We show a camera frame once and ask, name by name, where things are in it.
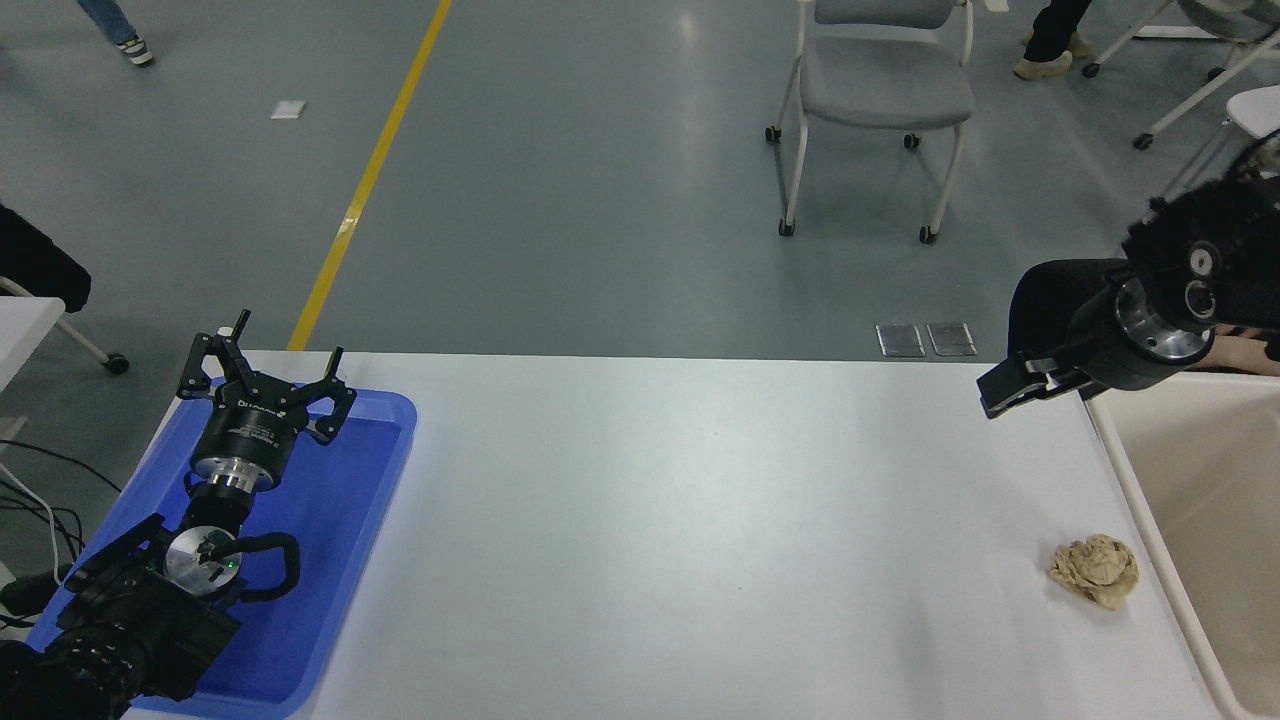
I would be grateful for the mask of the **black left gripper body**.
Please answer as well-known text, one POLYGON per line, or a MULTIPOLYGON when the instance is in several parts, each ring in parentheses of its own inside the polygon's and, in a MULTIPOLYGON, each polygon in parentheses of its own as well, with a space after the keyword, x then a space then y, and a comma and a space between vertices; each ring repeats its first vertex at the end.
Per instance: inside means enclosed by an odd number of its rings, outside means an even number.
POLYGON ((219 386, 212 414, 191 456, 191 468, 210 477, 216 461, 239 460, 266 477, 285 474, 298 433, 306 427, 301 407, 280 409, 273 396, 250 398, 237 386, 219 386))

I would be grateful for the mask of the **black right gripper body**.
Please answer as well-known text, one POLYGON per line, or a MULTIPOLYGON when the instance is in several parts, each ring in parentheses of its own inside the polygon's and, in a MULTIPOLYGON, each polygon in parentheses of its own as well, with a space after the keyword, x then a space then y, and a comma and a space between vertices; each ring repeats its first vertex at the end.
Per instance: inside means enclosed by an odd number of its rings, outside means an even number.
POLYGON ((1110 284, 1068 324, 1074 368, 1107 389, 1147 389, 1196 361, 1196 332, 1157 314, 1140 284, 1110 284))

